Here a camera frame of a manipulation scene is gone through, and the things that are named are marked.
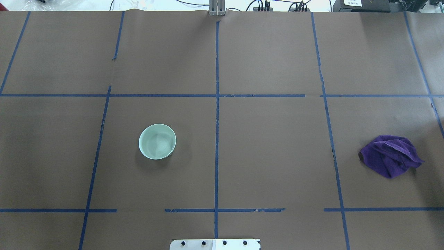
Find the white metal plate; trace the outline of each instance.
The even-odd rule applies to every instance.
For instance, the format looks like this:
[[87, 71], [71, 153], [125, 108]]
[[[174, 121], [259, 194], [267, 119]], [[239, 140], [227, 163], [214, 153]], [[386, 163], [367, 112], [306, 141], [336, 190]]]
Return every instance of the white metal plate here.
[[173, 240], [170, 250], [260, 250], [259, 239]]

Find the gray metal bracket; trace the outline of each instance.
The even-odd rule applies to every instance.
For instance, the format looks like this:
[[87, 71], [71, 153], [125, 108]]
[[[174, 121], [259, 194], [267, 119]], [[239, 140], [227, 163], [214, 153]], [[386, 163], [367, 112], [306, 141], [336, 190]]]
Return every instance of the gray metal bracket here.
[[225, 0], [210, 0], [210, 16], [225, 16]]

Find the cloth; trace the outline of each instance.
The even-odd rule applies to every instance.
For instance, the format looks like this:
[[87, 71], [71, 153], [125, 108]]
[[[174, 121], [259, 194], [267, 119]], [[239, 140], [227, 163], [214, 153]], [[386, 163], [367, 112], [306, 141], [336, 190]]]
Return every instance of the cloth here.
[[376, 137], [361, 149], [359, 157], [369, 168], [390, 179], [424, 162], [407, 138], [393, 135]]

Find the purple towel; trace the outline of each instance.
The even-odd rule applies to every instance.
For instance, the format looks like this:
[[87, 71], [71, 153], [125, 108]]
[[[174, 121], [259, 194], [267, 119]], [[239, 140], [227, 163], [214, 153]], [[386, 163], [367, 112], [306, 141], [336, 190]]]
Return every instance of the purple towel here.
[[376, 137], [361, 149], [359, 157], [369, 168], [390, 179], [424, 162], [407, 138], [393, 135]]

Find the bowl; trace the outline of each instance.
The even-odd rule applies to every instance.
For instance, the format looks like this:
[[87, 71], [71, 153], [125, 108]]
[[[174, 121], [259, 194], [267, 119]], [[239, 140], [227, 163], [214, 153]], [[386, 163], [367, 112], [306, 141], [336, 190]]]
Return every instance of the bowl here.
[[154, 124], [146, 128], [139, 137], [139, 149], [151, 160], [170, 156], [176, 146], [176, 134], [165, 124]]

